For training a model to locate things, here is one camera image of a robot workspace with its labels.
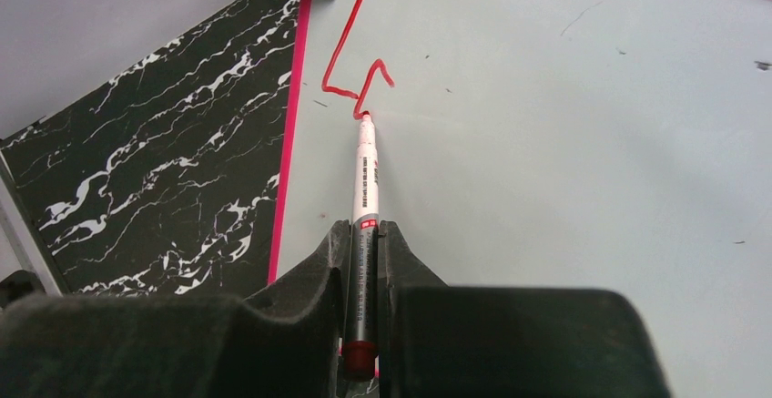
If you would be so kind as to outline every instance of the marker cap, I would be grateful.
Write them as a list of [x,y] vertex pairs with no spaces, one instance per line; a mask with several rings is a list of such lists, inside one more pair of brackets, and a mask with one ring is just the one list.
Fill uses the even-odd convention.
[[355,382],[367,382],[375,376],[375,357],[378,350],[373,342],[347,342],[343,344],[343,369],[346,378]]

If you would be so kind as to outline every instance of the marble pattern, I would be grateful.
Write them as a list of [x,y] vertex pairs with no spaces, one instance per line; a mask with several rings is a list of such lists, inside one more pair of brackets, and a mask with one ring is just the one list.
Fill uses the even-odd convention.
[[378,387],[378,377],[368,382],[345,383],[345,386],[336,391],[338,398],[357,398],[357,397],[378,397],[381,395],[381,389]]
[[265,286],[300,0],[237,0],[2,143],[67,289]]

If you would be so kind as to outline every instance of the pink tape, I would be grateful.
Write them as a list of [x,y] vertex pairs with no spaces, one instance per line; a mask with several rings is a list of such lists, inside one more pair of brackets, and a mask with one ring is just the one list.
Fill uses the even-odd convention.
[[276,280],[276,271],[279,266],[281,229],[284,226],[284,209],[287,204],[292,143],[295,140],[295,122],[298,119],[298,101],[300,100],[300,86],[303,82],[303,59],[306,55],[306,38],[309,33],[310,15],[311,0],[300,0],[298,27],[295,30],[295,53],[292,57],[292,75],[289,77],[289,99],[287,102],[287,121],[284,125],[284,145],[281,148],[279,192],[276,196],[276,215],[273,218],[273,237],[270,244],[268,284]]

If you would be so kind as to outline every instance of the red ink drawing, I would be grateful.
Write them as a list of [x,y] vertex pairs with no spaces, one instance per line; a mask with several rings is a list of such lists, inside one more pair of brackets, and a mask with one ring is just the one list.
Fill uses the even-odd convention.
[[361,119],[363,115],[369,114],[366,110],[361,111],[361,107],[364,103],[364,98],[367,96],[368,90],[370,90],[370,84],[372,83],[372,78],[375,76],[376,70],[381,71],[381,75],[383,76],[383,79],[386,80],[386,83],[389,84],[389,87],[394,87],[394,81],[391,79],[391,76],[389,76],[389,70],[386,69],[386,65],[383,64],[383,60],[380,58],[376,59],[375,62],[372,63],[372,66],[370,66],[370,70],[367,72],[367,77],[364,80],[364,85],[362,85],[362,90],[359,94],[356,94],[350,90],[330,85],[332,69],[338,62],[340,51],[343,50],[343,46],[346,44],[346,39],[349,37],[349,32],[354,26],[354,22],[357,19],[357,14],[360,12],[361,3],[362,0],[357,0],[354,3],[353,9],[351,9],[351,15],[349,15],[349,20],[346,22],[346,26],[343,28],[343,33],[340,34],[338,45],[335,46],[335,50],[332,52],[330,63],[327,64],[327,70],[324,72],[324,77],[321,80],[321,91],[327,93],[335,93],[338,96],[349,97],[357,101],[356,105],[354,106],[354,118],[357,120]]

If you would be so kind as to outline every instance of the black mark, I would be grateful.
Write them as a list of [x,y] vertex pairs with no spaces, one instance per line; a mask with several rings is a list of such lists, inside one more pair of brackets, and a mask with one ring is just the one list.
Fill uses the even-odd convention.
[[589,10],[591,10],[591,9],[595,8],[596,6],[598,6],[598,5],[602,4],[603,2],[604,2],[604,1],[602,0],[602,1],[598,2],[597,4],[590,6],[589,8],[587,8],[587,9],[585,9],[584,11],[582,11],[581,13],[579,13],[579,15],[578,15],[578,16],[577,16],[577,17],[574,19],[574,21],[573,21],[573,22],[571,22],[571,23],[569,23],[569,24],[568,24],[568,26],[566,26],[566,27],[564,28],[563,32],[561,32],[561,33],[560,33],[560,36],[563,36],[563,34],[565,34],[565,31],[567,31],[567,30],[568,30],[568,28],[569,28],[569,27],[571,27],[571,25],[573,25],[574,23],[578,22],[578,21],[579,21],[579,19],[580,19],[580,18],[582,18],[582,15],[584,15],[584,13],[586,13],[587,11],[589,11]]

